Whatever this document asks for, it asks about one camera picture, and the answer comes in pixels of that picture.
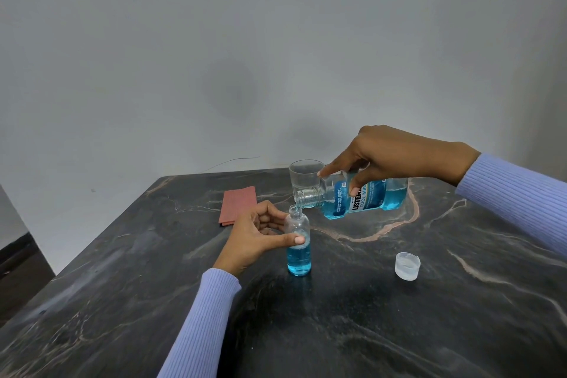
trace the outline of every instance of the listerine bottle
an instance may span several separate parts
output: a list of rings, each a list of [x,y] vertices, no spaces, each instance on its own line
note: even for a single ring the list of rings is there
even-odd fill
[[[330,220],[343,218],[351,212],[395,210],[404,202],[408,190],[407,178],[372,181],[364,185],[355,197],[349,196],[349,184],[355,173],[335,173],[321,179],[316,187],[294,189],[298,208],[319,208]]]
[[[296,205],[289,208],[289,215],[283,222],[285,233],[298,233],[305,237],[305,243],[287,248],[287,268],[295,276],[304,276],[311,271],[311,234],[309,219]]]

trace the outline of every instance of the forearm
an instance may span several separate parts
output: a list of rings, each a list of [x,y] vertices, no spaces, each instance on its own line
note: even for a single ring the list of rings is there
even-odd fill
[[[215,377],[234,295],[235,276],[209,269],[158,378]]]
[[[567,183],[482,154],[457,193],[567,257]]]

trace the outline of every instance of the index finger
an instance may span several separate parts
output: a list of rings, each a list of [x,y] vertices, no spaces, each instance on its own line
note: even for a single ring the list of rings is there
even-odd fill
[[[253,208],[253,211],[256,212],[259,216],[267,214],[273,218],[280,220],[284,220],[285,217],[287,217],[287,214],[284,211],[280,211],[270,201],[260,202]]]
[[[351,146],[349,145],[348,148],[340,153],[336,159],[319,171],[319,176],[325,178],[340,170],[349,170],[357,161],[358,157],[354,154]]]

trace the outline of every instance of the person's left hand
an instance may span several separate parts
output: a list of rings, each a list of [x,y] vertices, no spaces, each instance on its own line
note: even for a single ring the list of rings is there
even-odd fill
[[[297,233],[277,234],[272,230],[283,231],[285,217],[287,214],[269,201],[242,213],[213,267],[238,276],[268,250],[303,244],[305,238]]]

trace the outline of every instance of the hand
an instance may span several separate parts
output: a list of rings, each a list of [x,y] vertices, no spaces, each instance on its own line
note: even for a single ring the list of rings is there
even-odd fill
[[[283,231],[285,217],[285,212],[268,201],[238,216],[213,267],[238,276],[268,250],[303,244],[303,236],[296,233],[277,234],[272,230]]]
[[[387,178],[433,177],[456,186],[479,155],[462,142],[424,138],[389,126],[364,126],[319,175],[365,167],[351,180],[351,196],[364,184]]]

